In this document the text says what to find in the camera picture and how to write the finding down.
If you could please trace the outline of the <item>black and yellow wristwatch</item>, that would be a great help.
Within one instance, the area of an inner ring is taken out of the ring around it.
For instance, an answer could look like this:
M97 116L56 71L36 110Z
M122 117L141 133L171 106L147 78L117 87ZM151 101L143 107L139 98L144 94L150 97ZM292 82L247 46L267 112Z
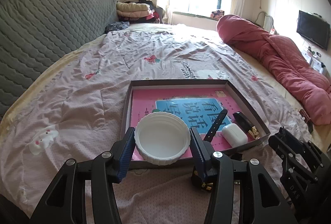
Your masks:
M190 128L190 151L194 160L191 182L196 188L208 193L213 191L213 179L216 176L216 170L212 166L210 157L215 152L211 142L216 135L218 128L225 120L227 113L228 110L223 109L217 115L203 139L196 127Z

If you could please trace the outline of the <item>white earbuds case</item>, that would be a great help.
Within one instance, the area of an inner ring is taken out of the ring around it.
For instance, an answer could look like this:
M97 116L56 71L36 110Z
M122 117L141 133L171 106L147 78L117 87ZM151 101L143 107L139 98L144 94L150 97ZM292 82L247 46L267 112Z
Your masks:
M235 123L224 126L222 129L222 136L231 147L239 147L248 142L247 135Z

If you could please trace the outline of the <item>black and gold lipstick box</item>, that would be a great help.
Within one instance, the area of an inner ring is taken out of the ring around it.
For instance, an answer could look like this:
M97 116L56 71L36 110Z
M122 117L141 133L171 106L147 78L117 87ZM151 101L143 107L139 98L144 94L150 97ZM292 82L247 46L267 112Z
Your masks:
M260 133L255 125L242 112L233 113L233 117L244 133L248 133L255 140L260 138Z

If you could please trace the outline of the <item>white plastic jar lid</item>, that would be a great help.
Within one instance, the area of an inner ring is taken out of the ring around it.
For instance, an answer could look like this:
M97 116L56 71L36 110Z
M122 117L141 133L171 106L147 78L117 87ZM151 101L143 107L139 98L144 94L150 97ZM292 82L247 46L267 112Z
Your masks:
M158 166L179 160L191 141L186 123L166 112L154 112L143 117L135 128L134 138L140 156Z

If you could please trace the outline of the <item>pink patterned bed sheet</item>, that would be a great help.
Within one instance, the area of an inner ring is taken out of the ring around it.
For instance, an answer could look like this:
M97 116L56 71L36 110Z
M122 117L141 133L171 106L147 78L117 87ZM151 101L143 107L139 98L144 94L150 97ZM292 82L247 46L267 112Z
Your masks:
M280 127L311 138L299 113L215 31L141 26L101 37L84 48L18 112L1 142L1 193L25 214L69 158L85 161L120 138L133 80L225 77L272 133Z

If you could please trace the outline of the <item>red quilted duvet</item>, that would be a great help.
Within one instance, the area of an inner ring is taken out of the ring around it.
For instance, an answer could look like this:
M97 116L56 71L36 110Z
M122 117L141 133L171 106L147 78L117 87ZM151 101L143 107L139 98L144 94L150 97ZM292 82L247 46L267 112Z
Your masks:
M330 124L330 81L314 70L295 43L237 15L218 20L221 40L255 58L299 101L315 125Z

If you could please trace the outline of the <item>black flat television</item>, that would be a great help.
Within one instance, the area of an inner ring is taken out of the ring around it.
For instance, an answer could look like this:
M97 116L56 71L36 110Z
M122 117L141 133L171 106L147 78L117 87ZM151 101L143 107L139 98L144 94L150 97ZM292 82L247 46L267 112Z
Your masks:
M320 16L309 14L299 10L297 33L319 46L327 50L330 40L330 24L323 20Z

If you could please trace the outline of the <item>folded clothes pile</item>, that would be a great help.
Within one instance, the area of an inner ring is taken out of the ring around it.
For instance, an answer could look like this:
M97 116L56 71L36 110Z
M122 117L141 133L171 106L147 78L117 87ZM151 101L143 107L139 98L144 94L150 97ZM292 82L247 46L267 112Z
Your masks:
M155 6L151 0L117 2L116 9L117 16L122 22L162 24L163 9Z

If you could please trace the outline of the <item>grey quilted headboard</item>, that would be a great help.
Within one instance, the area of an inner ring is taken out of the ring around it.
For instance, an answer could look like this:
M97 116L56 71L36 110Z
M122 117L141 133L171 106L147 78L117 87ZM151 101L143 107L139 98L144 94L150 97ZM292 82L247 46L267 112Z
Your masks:
M1 116L60 58L118 21L117 0L1 0Z

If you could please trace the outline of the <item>white metal chair frame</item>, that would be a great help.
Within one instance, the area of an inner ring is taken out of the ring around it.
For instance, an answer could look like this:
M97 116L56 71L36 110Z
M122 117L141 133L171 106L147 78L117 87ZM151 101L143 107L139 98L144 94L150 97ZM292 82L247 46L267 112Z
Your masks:
M276 31L273 17L268 15L265 11L258 13L254 23L269 33Z

